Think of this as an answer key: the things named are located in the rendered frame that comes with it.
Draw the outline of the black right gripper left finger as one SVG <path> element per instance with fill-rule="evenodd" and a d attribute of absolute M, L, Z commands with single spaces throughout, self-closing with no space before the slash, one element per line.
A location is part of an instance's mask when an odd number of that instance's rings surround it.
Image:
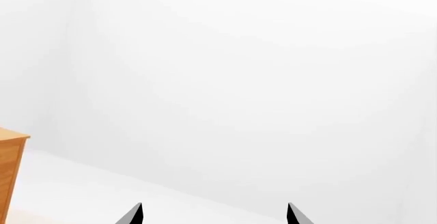
<path fill-rule="evenodd" d="M 115 224 L 143 224 L 142 203 L 137 203 Z"/>

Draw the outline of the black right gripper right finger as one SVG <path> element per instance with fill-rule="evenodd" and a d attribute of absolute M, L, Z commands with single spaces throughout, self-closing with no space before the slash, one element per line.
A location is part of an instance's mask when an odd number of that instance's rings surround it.
<path fill-rule="evenodd" d="M 314 224 L 293 203 L 288 203 L 287 224 Z"/>

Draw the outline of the light wooden cabinet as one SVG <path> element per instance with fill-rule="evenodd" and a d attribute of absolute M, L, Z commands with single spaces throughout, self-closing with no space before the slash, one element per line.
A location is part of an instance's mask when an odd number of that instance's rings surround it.
<path fill-rule="evenodd" d="M 0 127 L 0 224 L 5 224 L 29 135 Z"/>

